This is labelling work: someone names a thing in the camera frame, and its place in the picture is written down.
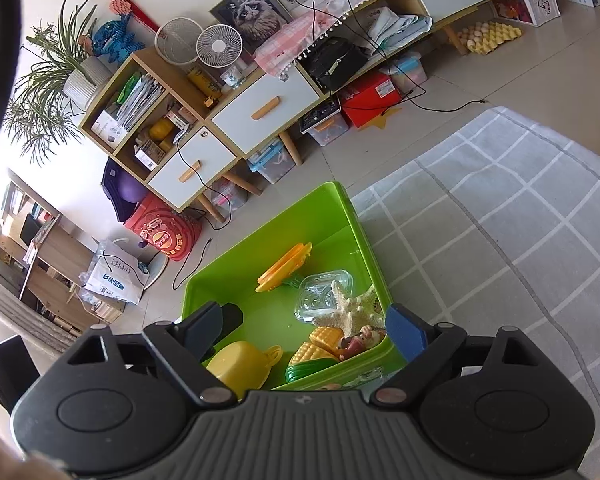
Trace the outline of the blue Stitch plush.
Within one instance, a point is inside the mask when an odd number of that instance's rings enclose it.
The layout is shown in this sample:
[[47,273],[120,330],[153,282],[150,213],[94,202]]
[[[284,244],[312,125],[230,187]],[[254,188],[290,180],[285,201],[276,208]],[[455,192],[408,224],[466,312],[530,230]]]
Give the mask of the blue Stitch plush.
[[143,50],[145,44],[128,31],[130,14],[121,14],[117,20],[109,21],[91,36],[92,53],[96,58],[106,56],[107,61],[121,65],[133,52]]

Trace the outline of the grey checked tablecloth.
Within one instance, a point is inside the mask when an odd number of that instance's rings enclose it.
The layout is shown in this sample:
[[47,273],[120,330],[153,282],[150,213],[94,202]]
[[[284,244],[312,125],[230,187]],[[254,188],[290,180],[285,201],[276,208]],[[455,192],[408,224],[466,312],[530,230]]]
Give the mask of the grey checked tablecloth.
[[582,393],[600,475],[600,156],[486,110],[352,198],[389,292],[428,322],[523,330]]

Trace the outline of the brown figurine toy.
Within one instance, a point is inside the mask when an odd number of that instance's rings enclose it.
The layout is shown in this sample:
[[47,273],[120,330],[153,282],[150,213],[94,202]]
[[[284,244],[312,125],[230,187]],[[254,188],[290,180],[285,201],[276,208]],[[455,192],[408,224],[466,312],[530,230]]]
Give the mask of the brown figurine toy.
[[340,361],[351,359],[366,350],[375,348],[384,340],[385,336],[386,331],[383,328],[376,328],[370,325],[363,326],[358,333],[340,340],[338,344]]

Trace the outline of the white fan front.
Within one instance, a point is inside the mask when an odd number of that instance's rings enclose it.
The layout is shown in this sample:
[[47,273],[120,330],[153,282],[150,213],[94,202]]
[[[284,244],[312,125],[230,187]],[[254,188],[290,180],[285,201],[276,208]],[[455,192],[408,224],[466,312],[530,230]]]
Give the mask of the white fan front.
[[244,43],[238,30],[227,24],[205,28],[197,38],[196,52],[200,62],[212,68],[225,68],[242,55]]

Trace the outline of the white fan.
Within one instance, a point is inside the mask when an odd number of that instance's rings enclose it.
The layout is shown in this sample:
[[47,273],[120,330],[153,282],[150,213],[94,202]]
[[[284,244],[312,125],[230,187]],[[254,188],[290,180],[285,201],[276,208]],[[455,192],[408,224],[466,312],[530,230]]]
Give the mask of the white fan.
[[212,68],[225,68],[242,55],[244,43],[238,30],[227,24],[205,28],[197,38],[196,52],[200,62]]
[[154,46],[166,62],[184,66],[198,58],[196,43],[202,27],[192,18],[179,16],[162,25],[156,32]]

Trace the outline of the yellow egg tray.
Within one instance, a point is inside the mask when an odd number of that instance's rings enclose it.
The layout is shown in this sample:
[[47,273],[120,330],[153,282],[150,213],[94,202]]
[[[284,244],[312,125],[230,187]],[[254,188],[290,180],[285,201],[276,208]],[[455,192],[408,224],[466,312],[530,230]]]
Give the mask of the yellow egg tray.
[[475,22],[457,34],[460,44],[478,55],[488,55],[502,44],[521,36],[521,28],[494,21]]

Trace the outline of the wooden desk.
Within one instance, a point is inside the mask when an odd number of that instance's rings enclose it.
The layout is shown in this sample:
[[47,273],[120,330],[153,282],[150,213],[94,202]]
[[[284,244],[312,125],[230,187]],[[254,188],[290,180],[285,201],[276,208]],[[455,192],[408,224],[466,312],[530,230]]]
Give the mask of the wooden desk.
[[62,214],[12,170],[0,181],[0,320],[51,354],[94,324],[121,318],[125,303],[88,292],[94,252]]

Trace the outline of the wooden TV cabinet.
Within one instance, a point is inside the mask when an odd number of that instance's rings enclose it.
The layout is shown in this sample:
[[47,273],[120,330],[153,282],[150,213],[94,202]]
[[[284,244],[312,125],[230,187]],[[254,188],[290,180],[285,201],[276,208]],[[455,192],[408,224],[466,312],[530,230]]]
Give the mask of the wooden TV cabinet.
[[[372,0],[354,11],[347,20],[381,1],[394,3],[400,10],[429,16],[431,29],[434,32],[444,30],[452,43],[457,44],[460,40],[452,31],[452,23],[491,0]],[[230,170],[238,160],[247,158],[275,139],[283,142],[289,154],[296,154],[288,134],[289,127],[332,96],[318,88],[301,66],[303,59],[299,58],[279,77],[265,73],[258,66],[238,89],[228,92],[215,108],[209,110],[204,106],[202,92],[179,68],[166,62],[154,48],[139,50],[124,61],[94,97],[80,128],[109,158],[173,210],[182,211],[192,203],[200,203],[208,214],[222,221],[222,214],[204,194],[206,188],[224,178],[249,193],[256,192],[256,188],[238,179]],[[96,132],[96,122],[104,114],[106,104],[137,68],[151,76],[163,90],[140,113],[138,121],[125,128],[114,144],[109,144]],[[169,104],[184,107],[186,116],[192,118],[192,128],[174,142],[156,168],[147,169],[134,156],[135,140],[146,124]]]

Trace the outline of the yellow toy corn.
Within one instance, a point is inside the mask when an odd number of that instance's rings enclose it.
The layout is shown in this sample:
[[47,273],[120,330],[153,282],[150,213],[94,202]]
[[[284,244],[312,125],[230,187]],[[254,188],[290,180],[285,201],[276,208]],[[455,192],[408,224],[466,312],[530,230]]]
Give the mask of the yellow toy corn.
[[318,326],[291,357],[285,370],[286,382],[295,382],[326,370],[340,362],[343,331],[337,327]]

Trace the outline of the red snack bucket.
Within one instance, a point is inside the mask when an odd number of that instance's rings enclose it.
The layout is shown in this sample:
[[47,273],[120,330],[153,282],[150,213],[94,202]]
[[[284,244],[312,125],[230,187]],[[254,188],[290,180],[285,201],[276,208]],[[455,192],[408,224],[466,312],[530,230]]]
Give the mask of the red snack bucket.
[[189,256],[202,230],[198,220],[178,214],[151,193],[138,203],[123,225],[173,261]]

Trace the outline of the black bag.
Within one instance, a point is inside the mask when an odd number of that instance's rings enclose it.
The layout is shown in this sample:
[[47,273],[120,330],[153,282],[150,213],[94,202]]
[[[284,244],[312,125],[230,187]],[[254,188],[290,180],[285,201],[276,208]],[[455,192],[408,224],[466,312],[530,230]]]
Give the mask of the black bag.
[[341,37],[318,40],[301,66],[324,93],[343,87],[368,61],[362,48]]

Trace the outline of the white toy box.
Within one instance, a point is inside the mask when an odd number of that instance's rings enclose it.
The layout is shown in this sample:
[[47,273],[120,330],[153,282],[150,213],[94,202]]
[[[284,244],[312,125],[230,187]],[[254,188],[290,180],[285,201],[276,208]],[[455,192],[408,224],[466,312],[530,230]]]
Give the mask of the white toy box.
[[533,27],[562,16],[557,0],[492,0],[490,5],[497,18]]

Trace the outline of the yellow toy pot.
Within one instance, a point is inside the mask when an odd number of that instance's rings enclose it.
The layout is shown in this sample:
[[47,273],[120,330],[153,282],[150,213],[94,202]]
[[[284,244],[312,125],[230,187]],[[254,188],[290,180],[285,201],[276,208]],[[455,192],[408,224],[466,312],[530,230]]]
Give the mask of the yellow toy pot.
[[261,351],[248,341],[234,341],[222,348],[206,369],[242,400],[249,390],[258,390],[266,383],[282,356],[283,349],[277,344]]

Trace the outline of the white starfish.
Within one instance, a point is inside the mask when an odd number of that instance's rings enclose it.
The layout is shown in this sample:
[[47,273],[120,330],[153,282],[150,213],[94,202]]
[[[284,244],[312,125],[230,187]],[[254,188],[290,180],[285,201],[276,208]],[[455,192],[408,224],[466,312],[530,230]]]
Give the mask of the white starfish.
[[346,337],[361,333],[364,326],[378,330],[386,327],[385,312],[374,285],[370,285],[361,295],[350,296],[338,281],[333,281],[332,294],[336,307],[326,313],[314,315],[313,325],[340,328]]

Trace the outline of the framed cat picture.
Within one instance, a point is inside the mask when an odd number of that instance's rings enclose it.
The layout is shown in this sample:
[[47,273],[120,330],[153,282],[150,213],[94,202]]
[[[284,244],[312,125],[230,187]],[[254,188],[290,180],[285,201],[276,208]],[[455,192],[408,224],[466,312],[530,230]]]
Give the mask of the framed cat picture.
[[210,13],[239,32],[250,55],[294,19],[278,0],[222,0]]

